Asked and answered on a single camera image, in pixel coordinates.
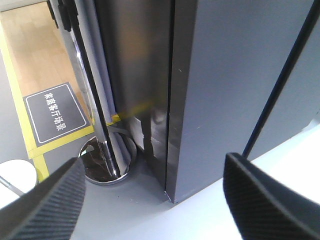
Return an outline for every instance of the yellow border line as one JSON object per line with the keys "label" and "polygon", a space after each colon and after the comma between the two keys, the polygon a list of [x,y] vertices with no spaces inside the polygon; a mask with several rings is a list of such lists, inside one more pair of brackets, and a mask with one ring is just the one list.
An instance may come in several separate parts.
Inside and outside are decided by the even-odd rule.
{"label": "yellow border line", "polygon": [[[3,62],[6,69],[6,74],[9,80],[9,85],[11,88],[11,93],[16,109],[16,113],[19,118],[20,128],[22,131],[22,136],[24,139],[24,144],[27,153],[32,149],[37,148],[36,141],[34,138],[34,134],[32,132],[31,124],[29,122],[29,117],[27,114],[27,110],[25,107],[25,103],[23,101],[23,97],[20,91],[17,75],[11,61],[8,45],[5,39],[5,33],[2,27],[2,23],[0,22],[0,50],[3,57]],[[41,182],[46,177],[49,176],[49,171],[46,165],[46,161],[44,156],[41,154],[33,159],[34,167],[38,173],[38,180]]]}
{"label": "yellow border line", "polygon": [[75,132],[72,132],[66,136],[63,136],[63,137],[60,137],[58,138],[57,140],[54,140],[54,141],[51,141],[47,144],[44,144],[42,146],[39,146],[37,148],[34,148],[32,150],[30,150],[28,152],[28,155],[30,158],[34,158],[38,155],[41,155],[41,154],[44,154],[44,153],[47,153],[53,149],[56,149],[58,147],[61,147],[67,143],[70,143],[74,140],[77,140],[79,138],[82,138],[88,134],[91,134],[94,132],[94,128],[92,126],[87,126],[85,128],[82,128],[78,131],[75,131]]}
{"label": "yellow border line", "polygon": [[48,167],[44,158],[44,153],[47,153],[53,149],[61,147],[67,143],[70,143],[76,139],[82,138],[88,134],[94,132],[92,126],[87,126],[71,134],[58,138],[52,142],[37,147],[36,140],[32,131],[32,127],[29,121],[23,96],[19,87],[18,78],[10,57],[8,45],[5,39],[2,23],[0,22],[0,50],[2,53],[11,93],[15,105],[15,109],[19,118],[20,128],[22,131],[25,148],[28,154],[28,158],[33,160],[34,167],[38,173],[38,180],[41,182],[49,176]]}

